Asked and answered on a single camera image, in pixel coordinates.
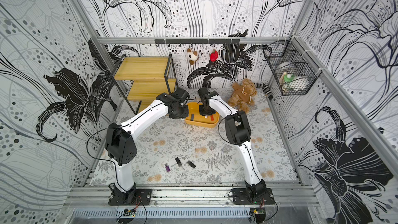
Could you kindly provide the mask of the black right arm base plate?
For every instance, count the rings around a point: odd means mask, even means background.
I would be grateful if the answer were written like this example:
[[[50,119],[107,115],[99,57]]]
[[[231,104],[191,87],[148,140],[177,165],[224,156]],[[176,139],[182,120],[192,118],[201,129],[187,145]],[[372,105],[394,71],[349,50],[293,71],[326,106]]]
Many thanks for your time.
[[[233,188],[229,197],[235,205],[274,205],[273,192],[270,188],[259,196],[250,196],[246,188]]]

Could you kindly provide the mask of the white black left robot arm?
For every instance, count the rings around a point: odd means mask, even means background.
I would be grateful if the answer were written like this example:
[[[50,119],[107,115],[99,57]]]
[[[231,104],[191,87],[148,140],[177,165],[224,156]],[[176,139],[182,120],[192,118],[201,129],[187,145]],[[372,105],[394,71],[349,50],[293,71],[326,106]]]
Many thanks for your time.
[[[162,93],[140,113],[120,123],[112,123],[107,129],[105,149],[110,161],[115,165],[116,189],[128,194],[135,188],[131,163],[137,155],[135,142],[139,136],[158,119],[168,115],[171,119],[188,117],[189,110],[185,101],[189,93],[177,88],[171,94]]]

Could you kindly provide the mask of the purple usb flash drive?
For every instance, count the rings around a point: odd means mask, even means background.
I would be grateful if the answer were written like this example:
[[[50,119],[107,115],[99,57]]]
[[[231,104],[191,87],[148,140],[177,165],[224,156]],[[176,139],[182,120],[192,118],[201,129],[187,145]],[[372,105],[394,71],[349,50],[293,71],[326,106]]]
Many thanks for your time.
[[[171,169],[170,169],[170,167],[169,167],[169,165],[167,163],[165,164],[165,169],[166,169],[167,172],[171,171]]]

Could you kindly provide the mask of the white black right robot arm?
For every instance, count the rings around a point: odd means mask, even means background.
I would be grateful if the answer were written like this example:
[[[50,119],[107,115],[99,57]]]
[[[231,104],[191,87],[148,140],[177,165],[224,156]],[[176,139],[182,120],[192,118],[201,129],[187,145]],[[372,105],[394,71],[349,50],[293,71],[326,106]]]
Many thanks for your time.
[[[251,128],[244,111],[238,111],[225,102],[215,91],[203,87],[198,90],[202,102],[200,113],[208,116],[218,113],[224,121],[227,143],[238,149],[244,168],[246,194],[251,202],[259,202],[266,194],[266,183],[261,177],[251,148]]]

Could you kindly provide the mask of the dark brown usb flash drive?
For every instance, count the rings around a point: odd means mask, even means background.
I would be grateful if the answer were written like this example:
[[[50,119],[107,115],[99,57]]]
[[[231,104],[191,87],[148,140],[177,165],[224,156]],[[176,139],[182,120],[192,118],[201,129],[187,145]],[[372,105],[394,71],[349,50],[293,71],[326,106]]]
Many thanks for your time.
[[[196,168],[196,165],[195,165],[193,162],[191,162],[190,160],[187,161],[187,164],[188,164],[190,167],[192,167],[193,169]]]

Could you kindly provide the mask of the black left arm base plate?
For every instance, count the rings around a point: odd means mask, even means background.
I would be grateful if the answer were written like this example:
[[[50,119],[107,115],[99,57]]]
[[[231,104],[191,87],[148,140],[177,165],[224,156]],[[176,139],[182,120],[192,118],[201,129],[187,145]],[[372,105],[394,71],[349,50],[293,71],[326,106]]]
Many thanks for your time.
[[[110,206],[144,205],[150,204],[152,189],[132,188],[128,192],[122,192],[117,187],[112,189],[108,204]]]

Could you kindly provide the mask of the black usb flash drive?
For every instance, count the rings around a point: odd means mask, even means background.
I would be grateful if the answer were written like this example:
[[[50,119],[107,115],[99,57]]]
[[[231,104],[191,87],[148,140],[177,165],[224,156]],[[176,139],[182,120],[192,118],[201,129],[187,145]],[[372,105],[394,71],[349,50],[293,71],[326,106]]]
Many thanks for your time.
[[[176,157],[175,160],[176,160],[177,165],[178,165],[179,167],[181,167],[181,166],[182,166],[182,163],[181,163],[180,159],[179,159],[178,157]]]

